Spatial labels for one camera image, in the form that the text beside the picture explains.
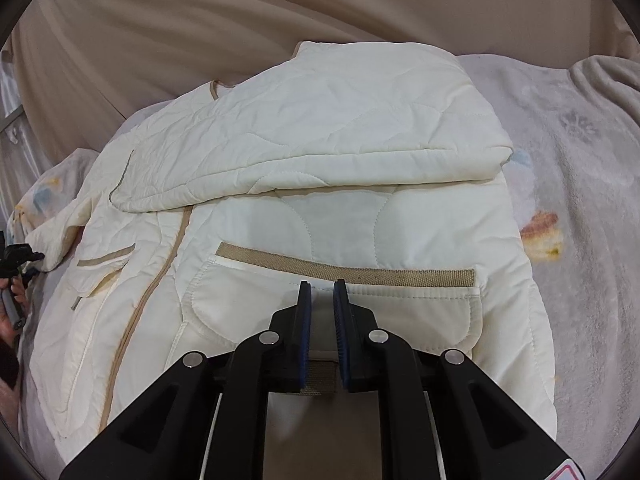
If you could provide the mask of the person's left hand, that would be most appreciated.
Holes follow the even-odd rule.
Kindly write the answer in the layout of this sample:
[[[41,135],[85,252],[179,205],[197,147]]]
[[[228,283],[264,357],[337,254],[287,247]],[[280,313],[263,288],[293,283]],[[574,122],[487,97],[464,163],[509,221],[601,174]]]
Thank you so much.
[[[14,276],[1,280],[1,340],[10,348],[15,347],[21,335],[29,306],[23,279]]]

